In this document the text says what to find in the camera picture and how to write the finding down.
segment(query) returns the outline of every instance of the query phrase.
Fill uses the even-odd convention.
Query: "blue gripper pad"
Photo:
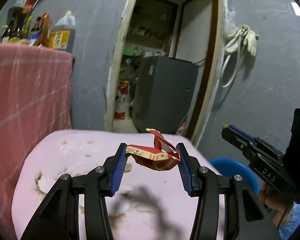
[[[239,128],[235,127],[234,125],[229,125],[228,128],[236,133],[238,133],[239,135],[241,135],[243,138],[245,138],[247,141],[251,142],[254,146],[257,145],[254,137],[248,135],[247,133],[245,133],[244,131],[240,130]]]
[[[110,192],[111,192],[112,196],[114,196],[114,194],[119,190],[122,176],[124,173],[124,168],[126,167],[126,164],[127,164],[126,148],[127,148],[127,145],[125,144],[122,152],[116,153],[116,155],[120,154],[120,156],[119,156],[118,162],[117,162],[117,164],[114,168],[113,174],[112,174],[112,185],[110,188]]]
[[[191,184],[191,175],[190,175],[190,171],[186,165],[186,161],[183,157],[183,153],[182,150],[180,149],[179,144],[177,145],[177,149],[180,152],[180,158],[181,158],[181,162],[178,163],[178,168],[179,168],[179,172],[181,175],[181,180],[182,180],[182,184],[183,184],[183,188],[185,189],[186,192],[188,192],[188,195],[192,195],[193,192],[193,188],[192,188],[192,184]]]

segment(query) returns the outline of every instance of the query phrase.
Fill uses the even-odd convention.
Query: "pink tablecloth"
[[[202,166],[216,170],[191,142],[176,135],[163,135],[170,143],[185,144]],[[27,157],[12,203],[18,239],[55,181],[63,173],[87,174],[116,153],[120,143],[153,146],[152,134],[119,134],[102,131],[56,131],[42,140]],[[131,171],[124,173],[119,191],[106,198],[116,240],[189,240],[198,198],[184,191],[179,169],[154,171],[130,157]],[[80,240],[85,240],[84,201],[80,198]],[[220,202],[218,240],[223,239],[224,201]]]
[[[71,128],[72,55],[0,44],[0,221],[15,236],[11,205],[25,158],[48,134]]]

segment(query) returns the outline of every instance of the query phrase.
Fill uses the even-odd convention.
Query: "door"
[[[212,0],[188,0],[183,15],[176,58],[199,62],[207,55]]]

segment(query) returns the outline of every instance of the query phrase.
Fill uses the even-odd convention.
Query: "gray refrigerator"
[[[145,57],[140,63],[132,119],[146,128],[175,134],[187,115],[197,82],[198,66],[168,57]]]

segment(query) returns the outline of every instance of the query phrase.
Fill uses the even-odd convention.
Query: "red snack wrapper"
[[[154,135],[154,148],[128,145],[126,154],[131,155],[136,163],[155,171],[168,171],[180,161],[180,152],[162,134],[154,129],[147,129]]]

